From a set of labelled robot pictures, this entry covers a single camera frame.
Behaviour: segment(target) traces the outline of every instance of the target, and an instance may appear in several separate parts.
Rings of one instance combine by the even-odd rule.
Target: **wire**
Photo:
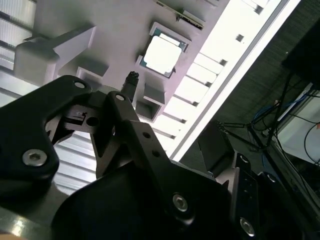
[[[297,116],[297,115],[294,115],[294,114],[291,114],[291,113],[289,113],[288,115],[290,115],[290,116],[294,116],[294,117],[296,117],[296,118],[298,118],[298,119],[305,120],[306,122],[311,123],[311,124],[318,124],[318,122],[310,121],[310,120],[305,119],[305,118],[303,118],[303,117],[301,117],[301,116]]]
[[[288,102],[286,104],[284,104],[282,107],[285,108],[285,107],[288,107],[292,104],[296,104],[296,103],[299,103],[301,102],[302,100],[304,100],[305,98],[307,97],[307,94],[304,94],[302,95],[301,98],[299,98],[298,100],[295,100],[295,101],[292,101],[292,102]],[[273,106],[265,106],[263,108],[261,108],[255,115],[254,115],[254,118],[252,121],[256,120],[257,117],[259,117],[261,114],[263,114],[264,112],[266,112],[267,110],[271,109]]]
[[[308,97],[313,97],[313,98],[320,98],[320,96],[318,96],[318,95],[312,95],[312,94],[308,94],[307,96],[308,96]]]
[[[307,185],[306,185],[306,183],[305,183],[305,180],[304,180],[303,176],[300,174],[300,172],[296,169],[296,167],[293,165],[293,163],[292,163],[292,162],[289,160],[289,158],[287,157],[287,154],[286,154],[286,152],[284,151],[284,149],[283,149],[283,147],[282,147],[282,145],[281,145],[281,143],[280,143],[280,141],[279,141],[279,139],[278,139],[278,129],[276,128],[275,131],[276,131],[276,134],[273,134],[273,135],[274,135],[276,141],[278,142],[278,145],[279,145],[279,147],[280,147],[280,149],[281,149],[281,152],[282,152],[283,156],[285,157],[285,159],[289,162],[289,164],[293,167],[293,169],[296,171],[296,173],[297,173],[297,174],[299,175],[299,177],[301,178],[302,184],[303,184],[306,192],[308,193],[310,199],[313,201],[313,203],[316,205],[316,207],[317,207],[318,209],[320,209],[317,201],[312,197],[312,195],[311,195],[311,193],[310,193],[310,191],[309,191],[309,189],[308,189],[308,187],[307,187]]]
[[[317,126],[318,124],[320,124],[320,122],[316,122],[316,123],[308,130],[308,132],[306,133],[306,135],[305,135],[305,137],[304,137],[303,146],[304,146],[304,151],[305,151],[305,153],[307,154],[307,156],[309,157],[309,159],[310,159],[312,162],[314,162],[316,165],[319,166],[320,159],[319,159],[318,161],[314,160],[314,159],[310,156],[310,154],[308,153],[308,151],[307,151],[307,137],[308,137],[309,133],[311,132],[311,130],[312,130],[315,126]]]

